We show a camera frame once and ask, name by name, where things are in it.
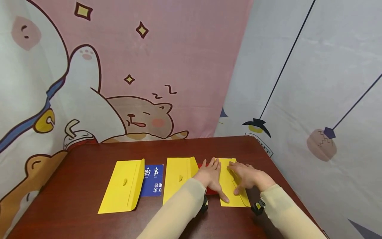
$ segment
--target blue card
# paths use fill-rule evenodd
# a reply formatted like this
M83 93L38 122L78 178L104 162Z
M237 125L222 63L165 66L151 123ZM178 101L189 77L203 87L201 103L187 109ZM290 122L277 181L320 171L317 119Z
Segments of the blue card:
M145 165L141 197L162 195L163 164Z

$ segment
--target fabric backdrop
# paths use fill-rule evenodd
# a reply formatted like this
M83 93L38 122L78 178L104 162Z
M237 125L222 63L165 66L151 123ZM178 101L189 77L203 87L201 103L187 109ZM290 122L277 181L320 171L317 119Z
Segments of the fabric backdrop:
M255 0L215 132L257 138L332 239L382 238L381 9Z
M0 238L83 143L213 136L252 0L0 0Z

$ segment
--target beige sleeve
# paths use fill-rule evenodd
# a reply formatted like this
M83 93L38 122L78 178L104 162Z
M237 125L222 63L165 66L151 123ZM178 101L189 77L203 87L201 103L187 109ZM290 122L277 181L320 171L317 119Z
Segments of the beige sleeve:
M265 212L286 239L326 239L324 234L279 186L260 194Z
M202 208L206 188L190 178L155 214L137 239L178 239Z

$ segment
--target bear ear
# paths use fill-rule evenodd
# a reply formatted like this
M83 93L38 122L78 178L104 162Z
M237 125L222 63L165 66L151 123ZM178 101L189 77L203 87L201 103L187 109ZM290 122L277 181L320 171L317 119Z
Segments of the bear ear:
M170 103L156 104L156 106L157 106L159 109L165 111L166 113L169 113L170 110L172 109L172 104L170 104Z
M41 157L41 155L30 157L28 159L28 161L26 162L26 165L25 165L27 175L29 175L36 168L39 168L41 165L43 165L45 163L46 159L47 159L46 156Z

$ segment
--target yellow sparkle star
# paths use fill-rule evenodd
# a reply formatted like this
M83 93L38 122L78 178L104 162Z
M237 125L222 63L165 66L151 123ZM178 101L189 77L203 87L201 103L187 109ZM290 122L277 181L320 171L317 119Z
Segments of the yellow sparkle star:
M129 85L131 85L131 83L133 83L133 81L135 81L135 79L133 77L131 77L130 74L123 80L126 81Z
M76 9L74 10L74 15L90 21L90 14L92 13L92 11L93 11L93 8L85 6L85 5L77 2L76 3Z
M147 35L147 33L149 33L149 30L143 25L141 21L135 30L139 33L142 39Z

